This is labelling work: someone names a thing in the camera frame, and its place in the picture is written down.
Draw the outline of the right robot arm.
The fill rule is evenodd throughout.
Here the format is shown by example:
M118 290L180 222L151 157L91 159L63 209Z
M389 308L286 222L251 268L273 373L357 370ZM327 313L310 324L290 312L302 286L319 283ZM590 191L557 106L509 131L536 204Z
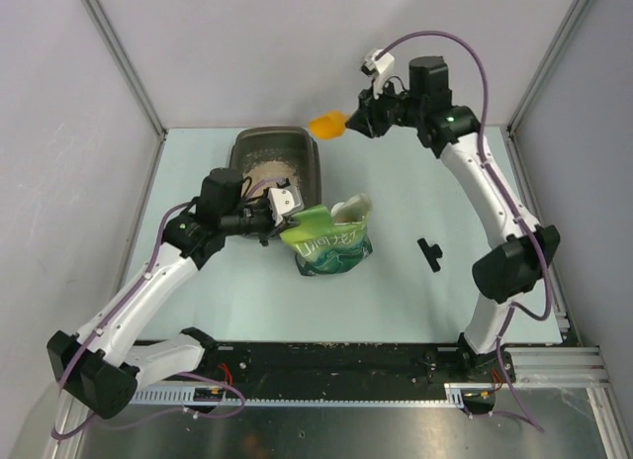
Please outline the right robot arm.
M414 129L476 211L491 250L472 267L479 298L458 338L456 368L464 379L479 381L491 371L521 299L539 282L551 285L548 267L560 234L543 226L509 187L474 112L453 104L444 58L412 59L402 91L391 81L394 67L394 57L384 50L365 57L361 70L371 86L359 94L345 126L368 138L382 137L393 126Z

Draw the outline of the yellow plastic scoop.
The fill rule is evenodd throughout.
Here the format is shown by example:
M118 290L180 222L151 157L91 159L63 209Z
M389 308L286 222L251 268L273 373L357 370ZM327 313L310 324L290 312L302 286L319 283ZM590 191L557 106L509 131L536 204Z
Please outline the yellow plastic scoop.
M310 133L319 139L333 139L341 137L347 130L347 121L350 116L340 111L331 111L308 124Z

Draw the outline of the black bag clip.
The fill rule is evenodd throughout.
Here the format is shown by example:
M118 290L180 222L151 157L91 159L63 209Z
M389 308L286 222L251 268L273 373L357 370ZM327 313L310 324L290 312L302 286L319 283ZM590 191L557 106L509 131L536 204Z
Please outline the black bag clip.
M417 240L417 245L422 251L431 271L433 273L438 273L441 270L439 260L443 257L441 247L437 243L429 244L424 237Z

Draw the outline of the beige litter pile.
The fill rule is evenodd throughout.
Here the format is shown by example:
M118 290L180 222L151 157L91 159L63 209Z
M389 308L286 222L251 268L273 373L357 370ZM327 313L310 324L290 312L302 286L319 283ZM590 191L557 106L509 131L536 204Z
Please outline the beige litter pile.
M279 180L288 179L293 185L298 185L300 181L296 169L283 160L260 162L250 168L245 175L253 182L248 191L249 197L260 196L265 188L274 187Z

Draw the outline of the dark grey litter box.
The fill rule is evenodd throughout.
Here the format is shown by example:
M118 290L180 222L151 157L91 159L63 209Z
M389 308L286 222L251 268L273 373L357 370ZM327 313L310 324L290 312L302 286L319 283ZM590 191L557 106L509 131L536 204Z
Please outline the dark grey litter box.
M229 167L250 178L243 195L263 195L287 179L296 186L305 208L321 203L320 157L317 143L300 127L262 127L242 131L235 139Z

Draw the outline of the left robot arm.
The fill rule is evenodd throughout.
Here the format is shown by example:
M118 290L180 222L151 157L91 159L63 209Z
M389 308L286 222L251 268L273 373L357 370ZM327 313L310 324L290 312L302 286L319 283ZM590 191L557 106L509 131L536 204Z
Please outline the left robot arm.
M136 341L228 237L253 235L267 245L304 207L300 189L287 178L257 183L259 196L243 188L246 181L234 169L213 169L198 196L162 217L149 259L133 280L74 333L58 331L51 337L46 350L62 391L99 418L110 419L144 387L189 373L205 380L217 372L217 344L196 327L151 345Z

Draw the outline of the green litter bag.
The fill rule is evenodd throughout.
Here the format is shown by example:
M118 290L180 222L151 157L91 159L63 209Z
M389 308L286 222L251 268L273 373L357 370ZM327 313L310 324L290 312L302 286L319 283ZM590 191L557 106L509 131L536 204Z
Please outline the green litter bag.
M281 240L295 253L302 276L343 274L373 253L368 222L373 209L366 194L358 194L331 209L317 205L293 216L295 225Z

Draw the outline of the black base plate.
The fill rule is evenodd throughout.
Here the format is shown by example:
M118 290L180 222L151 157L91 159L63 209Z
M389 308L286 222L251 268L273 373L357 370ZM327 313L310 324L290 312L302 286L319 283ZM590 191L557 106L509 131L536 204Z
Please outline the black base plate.
M449 383L516 379L511 355L474 356L458 344L216 342L194 373L227 379L250 400L432 400Z

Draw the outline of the aluminium frame rail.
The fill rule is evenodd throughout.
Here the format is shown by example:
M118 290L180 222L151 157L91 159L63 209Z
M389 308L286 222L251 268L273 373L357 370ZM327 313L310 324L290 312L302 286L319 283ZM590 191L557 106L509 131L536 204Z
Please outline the aluminium frame rail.
M596 351L583 348L520 347L476 355L467 347L439 344L396 343L275 343L237 342L212 344L203 353L177 353L174 360L153 356L143 367L141 356L150 345L136 345L123 363L126 373L154 383L153 376L166 369L161 380L187 373L202 376L217 372L230 382L263 389L275 382L286 384L292 376L341 380L410 380L424 384L485 383L494 378L514 381L520 371L538 375L598 375L604 369Z

